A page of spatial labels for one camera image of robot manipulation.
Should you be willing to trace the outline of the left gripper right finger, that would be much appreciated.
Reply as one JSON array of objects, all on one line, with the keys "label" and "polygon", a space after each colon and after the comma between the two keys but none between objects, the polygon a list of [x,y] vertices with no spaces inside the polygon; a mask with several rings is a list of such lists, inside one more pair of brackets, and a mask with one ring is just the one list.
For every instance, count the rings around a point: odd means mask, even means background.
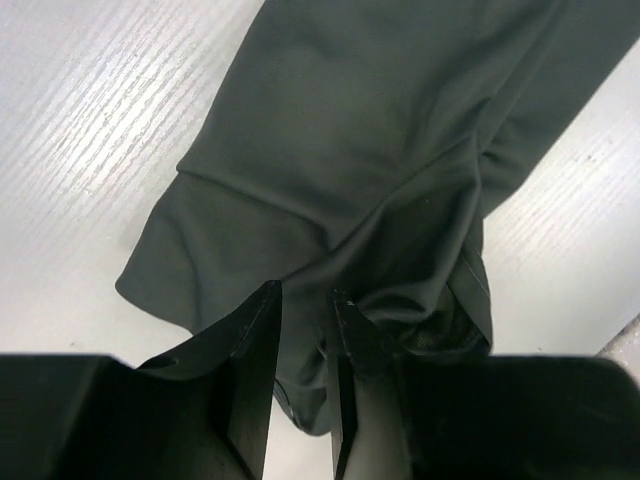
[{"label": "left gripper right finger", "polygon": [[639,388],[602,358],[412,353],[330,298],[338,479],[635,479]]}]

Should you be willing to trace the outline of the grey green t shirt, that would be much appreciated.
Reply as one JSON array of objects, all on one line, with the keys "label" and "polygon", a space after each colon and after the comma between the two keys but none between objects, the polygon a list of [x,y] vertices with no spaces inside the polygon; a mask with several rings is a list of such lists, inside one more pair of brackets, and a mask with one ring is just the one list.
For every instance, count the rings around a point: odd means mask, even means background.
[{"label": "grey green t shirt", "polygon": [[198,333],[280,280],[274,394],[326,434],[328,294],[487,352],[483,221],[638,37],[635,1],[267,1],[117,291]]}]

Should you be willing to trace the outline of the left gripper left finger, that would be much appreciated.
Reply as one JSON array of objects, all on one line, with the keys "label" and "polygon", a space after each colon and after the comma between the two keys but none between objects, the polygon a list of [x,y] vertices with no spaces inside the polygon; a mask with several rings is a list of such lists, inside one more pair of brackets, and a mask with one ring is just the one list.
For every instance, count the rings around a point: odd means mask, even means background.
[{"label": "left gripper left finger", "polygon": [[1,358],[5,479],[259,479],[282,290],[133,368],[102,355]]}]

